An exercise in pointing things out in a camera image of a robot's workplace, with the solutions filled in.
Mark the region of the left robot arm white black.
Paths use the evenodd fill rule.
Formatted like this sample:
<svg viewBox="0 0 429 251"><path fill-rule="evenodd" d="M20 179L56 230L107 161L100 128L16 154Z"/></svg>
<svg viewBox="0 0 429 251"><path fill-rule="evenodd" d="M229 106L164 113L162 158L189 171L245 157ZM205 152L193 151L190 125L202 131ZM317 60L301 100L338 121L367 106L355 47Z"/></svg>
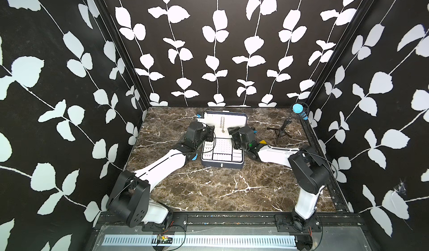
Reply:
<svg viewBox="0 0 429 251"><path fill-rule="evenodd" d="M162 158L134 172L125 170L118 176L107 201L107 211L128 227L154 223L167 228L173 222L173 211L150 198L153 189L174 171L198 157L205 141L215 138L215 127L198 121L188 126L181 140Z"/></svg>

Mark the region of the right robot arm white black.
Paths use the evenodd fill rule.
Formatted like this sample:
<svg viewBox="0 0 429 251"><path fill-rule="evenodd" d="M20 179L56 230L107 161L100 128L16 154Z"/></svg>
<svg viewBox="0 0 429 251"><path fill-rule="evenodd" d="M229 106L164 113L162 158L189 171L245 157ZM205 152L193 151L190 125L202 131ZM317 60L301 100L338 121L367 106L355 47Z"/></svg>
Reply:
<svg viewBox="0 0 429 251"><path fill-rule="evenodd" d="M332 170L326 158L308 145L287 149L257 141L255 131L248 127L228 129L233 144L250 159L257 162L274 163L290 168L300 188L298 201L292 211L291 223L296 230L303 230L315 217L316 205L320 193L328 184Z"/></svg>

